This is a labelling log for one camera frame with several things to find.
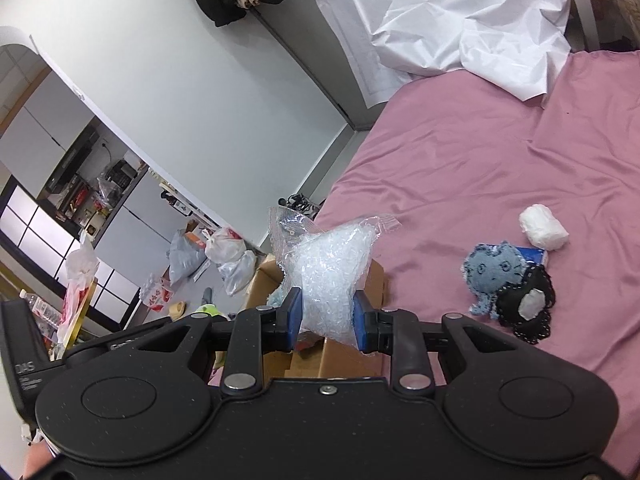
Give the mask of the clear bag of white pellets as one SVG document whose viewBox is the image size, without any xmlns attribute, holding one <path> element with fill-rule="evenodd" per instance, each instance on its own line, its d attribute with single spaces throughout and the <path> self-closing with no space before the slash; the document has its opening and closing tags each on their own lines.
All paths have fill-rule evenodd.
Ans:
<svg viewBox="0 0 640 480">
<path fill-rule="evenodd" d="M 391 214 L 374 214 L 323 231 L 303 214 L 282 206 L 270 209 L 269 221 L 273 255 L 284 279 L 268 306 L 279 307 L 290 289 L 299 287 L 304 314 L 318 311 L 323 323 L 347 318 L 354 331 L 352 297 L 366 282 L 373 246 L 400 222 Z"/>
</svg>

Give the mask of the grey blue felt octopus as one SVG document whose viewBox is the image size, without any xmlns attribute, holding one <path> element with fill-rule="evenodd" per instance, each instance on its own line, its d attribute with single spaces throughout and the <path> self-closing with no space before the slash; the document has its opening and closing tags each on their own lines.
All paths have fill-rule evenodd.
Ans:
<svg viewBox="0 0 640 480">
<path fill-rule="evenodd" d="M 518 248 L 508 242 L 477 244 L 461 267 L 465 283 L 475 297 L 470 313 L 496 320 L 498 291 L 509 284 L 520 284 L 526 266 L 527 262 Z"/>
</svg>

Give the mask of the black lace pouch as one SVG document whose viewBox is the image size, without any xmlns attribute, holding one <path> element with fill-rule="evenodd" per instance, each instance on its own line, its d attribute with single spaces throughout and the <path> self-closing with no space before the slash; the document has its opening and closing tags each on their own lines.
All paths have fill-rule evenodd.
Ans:
<svg viewBox="0 0 640 480">
<path fill-rule="evenodd" d="M 505 284 L 496 295 L 498 322 L 528 344 L 539 344 L 551 335 L 551 309 L 555 291 L 542 264 L 529 263 L 518 284 Z"/>
</svg>

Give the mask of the blue tissue packet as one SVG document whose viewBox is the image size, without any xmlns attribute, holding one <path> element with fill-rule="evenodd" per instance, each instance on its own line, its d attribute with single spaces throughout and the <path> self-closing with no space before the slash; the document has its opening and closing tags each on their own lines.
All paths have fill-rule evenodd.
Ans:
<svg viewBox="0 0 640 480">
<path fill-rule="evenodd" d="M 516 249 L 527 263 L 548 264 L 548 252 L 542 248 L 518 246 Z"/>
</svg>

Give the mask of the brown cardboard box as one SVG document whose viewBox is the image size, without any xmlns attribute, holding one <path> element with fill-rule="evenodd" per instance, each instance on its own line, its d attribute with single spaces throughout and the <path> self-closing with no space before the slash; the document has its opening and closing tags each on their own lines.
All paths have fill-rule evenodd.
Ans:
<svg viewBox="0 0 640 480">
<path fill-rule="evenodd" d="M 257 267 L 247 286 L 244 307 L 262 308 L 283 283 L 284 273 L 273 255 Z M 362 353 L 347 318 L 323 323 L 320 313 L 304 314 L 292 351 L 273 351 L 262 357 L 264 382 L 276 378 L 358 378 L 384 374 L 382 354 Z"/>
</svg>

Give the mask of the white plastic bag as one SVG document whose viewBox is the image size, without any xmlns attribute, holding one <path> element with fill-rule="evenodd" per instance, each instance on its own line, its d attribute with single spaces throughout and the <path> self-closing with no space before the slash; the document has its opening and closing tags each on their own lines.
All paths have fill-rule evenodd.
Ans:
<svg viewBox="0 0 640 480">
<path fill-rule="evenodd" d="M 205 231 L 205 255 L 216 264 L 238 261 L 246 251 L 244 240 L 230 228 Z"/>
</svg>

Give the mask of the grey plastic bag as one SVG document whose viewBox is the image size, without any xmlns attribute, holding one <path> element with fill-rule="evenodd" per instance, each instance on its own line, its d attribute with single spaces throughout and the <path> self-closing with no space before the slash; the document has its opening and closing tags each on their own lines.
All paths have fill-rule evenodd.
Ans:
<svg viewBox="0 0 640 480">
<path fill-rule="evenodd" d="M 183 230 L 175 232 L 168 252 L 168 276 L 171 286 L 177 285 L 192 275 L 205 259 L 204 249 L 187 238 L 186 232 Z"/>
</svg>

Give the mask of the orange white cardboard box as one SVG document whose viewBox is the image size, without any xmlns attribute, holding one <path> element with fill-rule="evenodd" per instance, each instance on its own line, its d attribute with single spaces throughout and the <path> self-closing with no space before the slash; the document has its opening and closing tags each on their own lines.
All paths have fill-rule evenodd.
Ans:
<svg viewBox="0 0 640 480">
<path fill-rule="evenodd" d="M 160 312 L 168 307 L 174 291 L 165 275 L 151 274 L 140 289 L 140 300 L 148 309 Z"/>
</svg>

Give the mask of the white cabinet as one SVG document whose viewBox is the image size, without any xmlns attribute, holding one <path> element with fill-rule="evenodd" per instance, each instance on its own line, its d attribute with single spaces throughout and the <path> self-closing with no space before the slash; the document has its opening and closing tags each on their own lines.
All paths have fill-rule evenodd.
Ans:
<svg viewBox="0 0 640 480">
<path fill-rule="evenodd" d="M 186 206 L 75 96 L 38 54 L 1 49 L 1 261 L 61 307 L 65 263 L 96 251 L 90 326 L 114 332 L 137 314 L 146 279 L 167 266 Z"/>
</svg>

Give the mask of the pink bed sheet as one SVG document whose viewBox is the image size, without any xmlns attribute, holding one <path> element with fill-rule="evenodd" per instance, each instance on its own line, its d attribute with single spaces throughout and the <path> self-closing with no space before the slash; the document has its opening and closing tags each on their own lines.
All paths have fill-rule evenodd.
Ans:
<svg viewBox="0 0 640 480">
<path fill-rule="evenodd" d="M 570 234 L 544 266 L 551 335 L 470 313 L 480 243 Z M 374 214 L 363 290 L 390 316 L 384 374 L 219 387 L 198 471 L 225 479 L 623 479 L 639 466 L 639 57 L 573 54 L 548 102 L 465 72 L 407 84 L 312 220 Z"/>
</svg>

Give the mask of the white sheet cover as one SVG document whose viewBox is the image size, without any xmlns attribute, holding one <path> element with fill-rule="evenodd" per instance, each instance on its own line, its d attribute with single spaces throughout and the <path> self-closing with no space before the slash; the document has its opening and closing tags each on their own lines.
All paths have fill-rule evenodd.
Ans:
<svg viewBox="0 0 640 480">
<path fill-rule="evenodd" d="M 316 0 L 368 107 L 419 78 L 466 70 L 521 101 L 570 54 L 570 0 Z"/>
</svg>

